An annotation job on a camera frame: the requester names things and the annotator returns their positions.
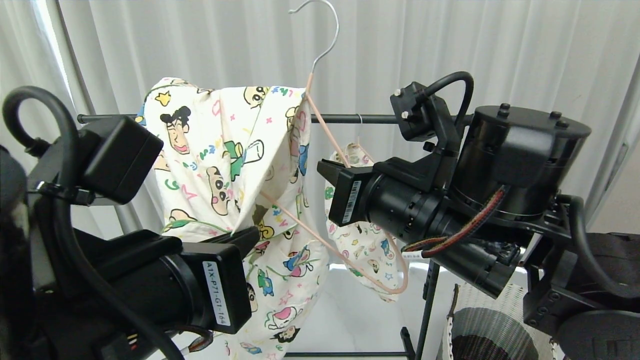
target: hanging clothes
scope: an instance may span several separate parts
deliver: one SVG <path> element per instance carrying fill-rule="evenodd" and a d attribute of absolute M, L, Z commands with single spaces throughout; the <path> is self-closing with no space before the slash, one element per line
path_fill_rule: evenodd
<path fill-rule="evenodd" d="M 352 167 L 373 166 L 373 160 L 358 144 L 347 145 L 343 153 Z M 344 163 L 336 152 L 329 157 L 329 160 Z M 324 188 L 324 213 L 326 216 L 329 215 L 334 191 L 333 185 L 327 181 Z M 401 282 L 399 271 L 402 269 L 403 259 L 401 254 L 397 254 L 393 250 L 392 239 L 388 238 L 388 234 L 380 226 L 370 222 L 355 222 L 338 227 L 328 217 L 326 228 L 329 238 L 335 242 L 342 255 L 362 269 L 359 271 L 349 267 L 356 279 L 364 286 L 374 290 L 385 302 L 396 301 L 398 294 L 385 293 L 362 273 L 365 272 L 388 288 L 398 288 Z"/>
<path fill-rule="evenodd" d="M 284 86 L 206 90 L 164 78 L 136 118 L 164 141 L 154 165 L 163 234 L 198 242 L 260 230 L 244 259 L 252 317 L 216 339 L 232 359 L 281 359 L 328 275 L 324 245 L 260 194 L 310 223 L 303 183 L 311 116 L 303 94 Z"/>

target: black clothing rack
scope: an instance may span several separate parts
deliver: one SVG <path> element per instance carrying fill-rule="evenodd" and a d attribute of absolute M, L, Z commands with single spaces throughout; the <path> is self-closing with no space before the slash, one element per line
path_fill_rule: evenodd
<path fill-rule="evenodd" d="M 80 124 L 88 124 L 90 122 L 110 119 L 120 115 L 78 115 L 77 121 Z M 135 118 L 136 114 L 125 114 L 125 116 Z M 323 114 L 323 119 L 327 124 L 397 124 L 395 115 L 358 115 L 358 114 Z M 473 115 L 466 115 L 464 123 L 470 122 Z M 311 115 L 311 122 L 317 124 L 318 120 L 315 115 Z M 424 281 L 422 290 L 422 298 L 424 299 L 424 310 L 422 312 L 422 324 L 420 325 L 420 334 L 418 335 L 418 346 L 413 347 L 409 330 L 403 327 L 400 330 L 400 339 L 403 342 L 404 351 L 402 352 L 288 352 L 285 357 L 399 357 L 404 356 L 407 360 L 421 360 L 424 351 L 424 342 L 427 337 L 427 329 L 429 320 L 431 319 L 431 310 L 433 308 L 433 299 L 436 295 L 436 286 L 438 284 L 438 274 L 440 273 L 440 265 L 435 261 L 429 262 L 429 270 L 427 278 Z"/>

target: metal hook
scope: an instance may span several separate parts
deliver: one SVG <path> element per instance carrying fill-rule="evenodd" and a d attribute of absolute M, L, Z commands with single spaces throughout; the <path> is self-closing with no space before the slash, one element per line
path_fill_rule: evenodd
<path fill-rule="evenodd" d="M 358 146 L 360 146 L 360 133 L 362 132 L 362 126 L 364 125 L 364 120 L 362 120 L 362 115 L 360 114 L 356 114 L 358 115 L 358 117 L 360 118 L 360 127 L 358 128 L 358 137 L 356 138 L 356 141 L 358 143 Z"/>
<path fill-rule="evenodd" d="M 298 11 L 300 11 L 300 9 L 304 8 L 307 4 L 314 3 L 314 2 L 323 3 L 326 6 L 329 6 L 331 11 L 333 12 L 333 17 L 335 17 L 335 35 L 333 36 L 333 41 L 331 42 L 331 46 L 329 46 L 327 50 L 325 50 L 322 54 L 320 54 L 320 56 L 318 56 L 314 60 L 314 64 L 313 66 L 311 66 L 311 74 L 313 74 L 314 71 L 316 71 L 316 64 L 318 63 L 318 61 L 333 49 L 333 47 L 335 46 L 335 42 L 338 40 L 338 34 L 340 33 L 340 21 L 338 20 L 338 13 L 335 11 L 335 8 L 333 7 L 333 5 L 327 0 L 307 0 L 304 3 L 302 3 L 302 5 L 300 5 L 297 9 L 289 10 L 289 13 L 297 13 Z"/>

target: pink star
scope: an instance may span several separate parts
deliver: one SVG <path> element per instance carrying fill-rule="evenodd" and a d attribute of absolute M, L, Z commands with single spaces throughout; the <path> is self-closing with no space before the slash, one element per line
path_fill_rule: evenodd
<path fill-rule="evenodd" d="M 292 297 L 293 295 L 291 295 L 289 290 L 287 290 L 284 296 L 280 298 L 280 303 L 278 305 L 287 305 L 287 303 L 289 302 L 289 299 L 291 299 Z"/>

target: garment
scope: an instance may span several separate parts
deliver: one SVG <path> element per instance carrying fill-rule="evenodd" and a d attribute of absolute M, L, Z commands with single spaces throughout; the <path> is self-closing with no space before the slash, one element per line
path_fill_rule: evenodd
<path fill-rule="evenodd" d="M 252 317 L 237 334 L 216 338 L 228 342 L 232 359 L 282 358 L 328 274 L 325 247 L 259 195 L 303 222 L 312 218 L 303 192 L 311 124 L 303 93 L 283 86 L 205 90 L 164 78 L 136 117 L 164 141 L 154 172 L 165 235 L 196 242 L 260 229 L 244 260 Z"/>
<path fill-rule="evenodd" d="M 362 148 L 354 143 L 347 145 L 344 155 L 352 167 L 370 167 L 373 161 Z M 342 163 L 340 156 L 334 152 L 331 160 Z M 329 215 L 329 209 L 333 201 L 335 188 L 328 181 L 324 188 L 324 213 Z M 337 249 L 351 260 L 354 265 L 364 269 L 370 276 L 382 282 L 388 288 L 396 289 L 401 283 L 398 271 L 400 270 L 401 254 L 396 254 L 389 244 L 385 232 L 376 224 L 369 222 L 355 222 L 343 227 L 336 226 L 327 218 L 326 228 L 329 238 L 335 241 Z M 351 273 L 363 285 L 373 289 L 380 298 L 386 302 L 397 300 L 398 295 L 385 293 L 377 285 L 365 278 L 360 271 L 349 268 Z"/>

